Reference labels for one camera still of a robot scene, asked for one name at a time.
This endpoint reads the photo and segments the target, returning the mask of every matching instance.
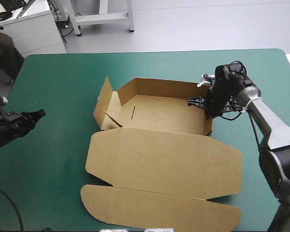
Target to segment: computer mouse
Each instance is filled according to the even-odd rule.
[[[3,11],[0,12],[0,21],[4,21],[7,20],[8,18],[12,17],[12,12],[8,12],[8,11]]]

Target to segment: green table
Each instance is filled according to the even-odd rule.
[[[16,201],[26,230],[93,231],[116,228],[91,217],[80,189],[105,184],[85,171],[91,135],[99,131],[92,112],[108,75],[114,89],[134,77],[198,82],[220,64],[242,61],[262,90],[263,100],[290,125],[290,65],[276,49],[33,55],[9,96],[6,110],[47,116],[24,138],[0,149],[0,187]],[[242,151],[243,188],[215,199],[242,211],[237,231],[266,230],[278,207],[258,165],[258,152],[247,114],[230,122],[214,120],[213,138]],[[0,195],[0,225],[18,230],[13,208]]]

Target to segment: keyboard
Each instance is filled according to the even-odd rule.
[[[0,0],[0,3],[8,12],[22,8],[27,4],[24,0]]]

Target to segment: person's knee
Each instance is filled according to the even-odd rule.
[[[14,46],[11,37],[0,33],[0,49],[10,48],[11,46]]]

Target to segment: cardboard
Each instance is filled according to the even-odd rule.
[[[208,136],[123,127],[92,136],[86,170],[114,187],[210,199],[240,191],[241,164]]]
[[[198,96],[196,83],[135,78],[116,92],[106,78],[93,114],[102,130],[124,126],[210,135],[212,118],[188,106],[188,98]]]
[[[212,118],[189,97],[196,83],[135,78],[113,91],[106,78],[86,170],[112,187],[85,185],[83,204],[106,223],[176,232],[229,232],[239,209],[207,199],[238,193],[242,154],[207,135]]]
[[[233,206],[194,198],[94,185],[85,185],[81,195],[92,216],[116,225],[230,232],[240,220],[240,211]]]

